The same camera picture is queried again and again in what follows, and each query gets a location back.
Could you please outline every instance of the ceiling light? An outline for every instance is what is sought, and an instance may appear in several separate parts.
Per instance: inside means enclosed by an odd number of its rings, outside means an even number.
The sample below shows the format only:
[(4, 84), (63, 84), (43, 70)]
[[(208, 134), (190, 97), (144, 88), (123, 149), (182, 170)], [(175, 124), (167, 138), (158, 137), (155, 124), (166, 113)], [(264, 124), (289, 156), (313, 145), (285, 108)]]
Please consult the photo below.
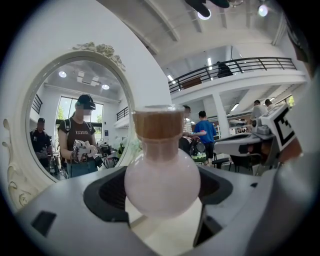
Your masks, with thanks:
[(167, 77), (169, 78), (169, 80), (170, 80), (170, 81), (172, 81), (172, 83), (173, 83), (173, 84), (175, 84), (175, 83), (176, 83), (176, 81), (174, 81), (174, 79), (172, 78), (172, 76), (171, 76), (171, 75), (168, 75)]
[(59, 72), (59, 76), (60, 76), (61, 78), (65, 78), (65, 77), (67, 76), (67, 74), (66, 74), (66, 72), (64, 72), (64, 71), (60, 71), (60, 72)]
[(235, 104), (235, 105), (233, 106), (233, 108), (231, 109), (231, 111), (234, 111), (238, 106), (239, 106), (239, 103)]
[(258, 9), (258, 14), (261, 17), (265, 17), (268, 14), (268, 7), (266, 5), (260, 5), (259, 9)]
[(104, 90), (109, 90), (109, 85), (106, 85), (106, 84), (104, 84), (104, 85), (102, 85), (102, 89), (104, 89)]
[(212, 63), (211, 63), (211, 58), (208, 58), (208, 66), (210, 66), (210, 67), (209, 67), (209, 70), (212, 70), (212, 66), (211, 66), (211, 65), (212, 65)]
[(211, 17), (211, 11), (210, 11), (209, 9), (208, 9), (208, 11), (209, 11), (209, 13), (210, 13), (208, 17), (203, 16), (200, 12), (198, 12), (198, 17), (199, 17), (201, 20), (204, 20), (204, 21), (209, 20), (210, 17)]

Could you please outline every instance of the black metal railing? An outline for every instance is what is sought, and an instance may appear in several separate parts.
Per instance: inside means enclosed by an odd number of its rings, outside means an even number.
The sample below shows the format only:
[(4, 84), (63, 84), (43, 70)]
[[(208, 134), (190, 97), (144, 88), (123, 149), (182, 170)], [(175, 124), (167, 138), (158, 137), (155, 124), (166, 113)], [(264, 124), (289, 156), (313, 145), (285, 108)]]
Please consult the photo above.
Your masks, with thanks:
[(211, 66), (205, 66), (179, 76), (169, 82), (170, 93), (175, 93), (209, 80), (224, 78), (227, 76), (254, 72), (255, 70), (297, 70), (291, 58), (282, 57), (256, 57), (238, 58)]
[(36, 94), (33, 99), (33, 102), (32, 102), (32, 108), (34, 109), (34, 111), (37, 114), (40, 114), (40, 109), (41, 109), (42, 104), (43, 103), (42, 103), (41, 99), (39, 98), (38, 94)]
[(121, 118), (124, 118), (129, 115), (128, 107), (122, 109), (119, 113), (116, 113), (116, 120), (119, 121)]

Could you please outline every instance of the baseball cap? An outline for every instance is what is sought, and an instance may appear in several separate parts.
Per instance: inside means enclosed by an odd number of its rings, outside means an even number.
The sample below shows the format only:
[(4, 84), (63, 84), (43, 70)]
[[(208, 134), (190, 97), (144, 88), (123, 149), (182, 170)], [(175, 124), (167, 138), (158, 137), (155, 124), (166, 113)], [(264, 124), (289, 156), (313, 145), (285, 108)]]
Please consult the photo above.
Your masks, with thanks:
[(82, 94), (78, 98), (78, 103), (83, 104), (84, 110), (95, 110), (96, 104), (94, 103), (93, 99), (89, 94)]

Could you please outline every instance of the white pillar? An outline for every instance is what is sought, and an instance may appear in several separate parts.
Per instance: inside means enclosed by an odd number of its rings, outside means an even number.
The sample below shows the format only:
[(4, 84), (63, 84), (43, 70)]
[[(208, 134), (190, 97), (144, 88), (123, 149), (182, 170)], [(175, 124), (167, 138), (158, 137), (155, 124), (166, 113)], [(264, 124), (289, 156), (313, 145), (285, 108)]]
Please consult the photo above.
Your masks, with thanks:
[(229, 133), (229, 123), (227, 119), (227, 114), (224, 110), (224, 105), (222, 104), (220, 94), (214, 93), (213, 95), (217, 115), (218, 115), (218, 121), (219, 121), (219, 126), (220, 126), (220, 134), (221, 138), (227, 138), (230, 136)]
[(225, 61), (230, 61), (231, 60), (231, 45), (226, 45), (225, 46)]

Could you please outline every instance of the wooden lid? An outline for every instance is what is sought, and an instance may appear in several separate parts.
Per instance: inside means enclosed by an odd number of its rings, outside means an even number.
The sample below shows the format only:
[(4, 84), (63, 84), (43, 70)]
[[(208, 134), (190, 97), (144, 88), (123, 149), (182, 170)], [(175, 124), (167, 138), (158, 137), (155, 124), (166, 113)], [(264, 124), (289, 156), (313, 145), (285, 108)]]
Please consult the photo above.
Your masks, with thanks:
[(148, 106), (133, 113), (138, 137), (150, 140), (181, 136), (185, 108), (180, 105)]

